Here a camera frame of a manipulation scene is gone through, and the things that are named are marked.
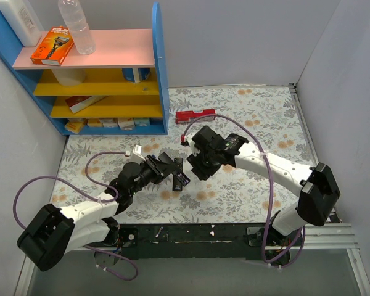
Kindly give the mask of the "black remote with back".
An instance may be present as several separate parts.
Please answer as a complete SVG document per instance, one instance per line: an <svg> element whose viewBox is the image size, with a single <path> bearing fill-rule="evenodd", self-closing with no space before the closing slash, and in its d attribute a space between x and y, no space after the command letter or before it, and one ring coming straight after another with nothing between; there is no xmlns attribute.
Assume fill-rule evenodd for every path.
<svg viewBox="0 0 370 296"><path fill-rule="evenodd" d="M190 179L181 170L176 170L173 173L173 176L178 177L178 179L182 183L183 187L187 186L190 183Z"/></svg>

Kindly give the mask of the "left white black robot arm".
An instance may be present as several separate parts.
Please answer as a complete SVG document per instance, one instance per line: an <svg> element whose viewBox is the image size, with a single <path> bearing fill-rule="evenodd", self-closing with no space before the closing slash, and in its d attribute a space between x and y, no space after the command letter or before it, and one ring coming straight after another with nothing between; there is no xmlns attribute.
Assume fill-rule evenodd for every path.
<svg viewBox="0 0 370 296"><path fill-rule="evenodd" d="M45 205L17 240L17 247L39 268L47 271L62 257L79 247L101 242L111 247L118 242L114 216L125 211L136 193L148 184L159 184L169 175L186 186L189 178L166 153L139 156L126 163L104 192L76 205Z"/></svg>

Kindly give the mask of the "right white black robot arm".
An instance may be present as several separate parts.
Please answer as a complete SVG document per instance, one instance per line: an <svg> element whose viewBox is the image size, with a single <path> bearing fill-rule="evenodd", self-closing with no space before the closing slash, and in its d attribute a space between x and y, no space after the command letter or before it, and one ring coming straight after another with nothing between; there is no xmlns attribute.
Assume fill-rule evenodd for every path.
<svg viewBox="0 0 370 296"><path fill-rule="evenodd" d="M196 133L183 136L181 143L191 148L187 161L192 172L206 181L223 165L254 172L285 187L298 197L298 202L281 210L266 230L274 245L283 244L289 234L306 224L324 226L340 197L331 168L323 163L315 167L263 154L245 137L230 134L223 138L204 126Z"/></svg>

